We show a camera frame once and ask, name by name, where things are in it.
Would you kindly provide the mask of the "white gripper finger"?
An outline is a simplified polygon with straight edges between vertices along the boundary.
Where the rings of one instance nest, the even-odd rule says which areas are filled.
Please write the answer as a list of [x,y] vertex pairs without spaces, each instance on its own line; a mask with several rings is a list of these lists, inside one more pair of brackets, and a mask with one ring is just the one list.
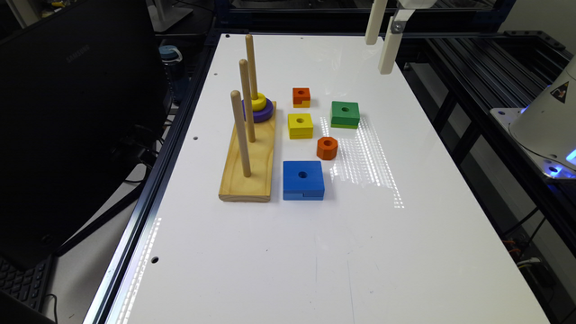
[[379,37],[388,0],[373,0],[364,35],[366,45],[374,45]]
[[381,75],[389,75],[392,72],[404,29],[414,12],[414,9],[399,9],[389,20],[378,66]]

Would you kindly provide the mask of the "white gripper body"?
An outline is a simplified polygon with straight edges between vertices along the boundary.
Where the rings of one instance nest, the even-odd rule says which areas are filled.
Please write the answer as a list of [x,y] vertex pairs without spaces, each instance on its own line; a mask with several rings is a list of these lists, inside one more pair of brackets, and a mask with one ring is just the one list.
[[398,0],[400,7],[406,10],[420,10],[431,8],[437,0]]

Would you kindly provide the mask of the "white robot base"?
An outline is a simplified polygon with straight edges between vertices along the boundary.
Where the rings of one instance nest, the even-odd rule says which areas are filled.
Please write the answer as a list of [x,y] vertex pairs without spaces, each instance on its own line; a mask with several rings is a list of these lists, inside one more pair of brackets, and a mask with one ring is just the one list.
[[544,178],[575,179],[575,61],[524,108],[490,111]]

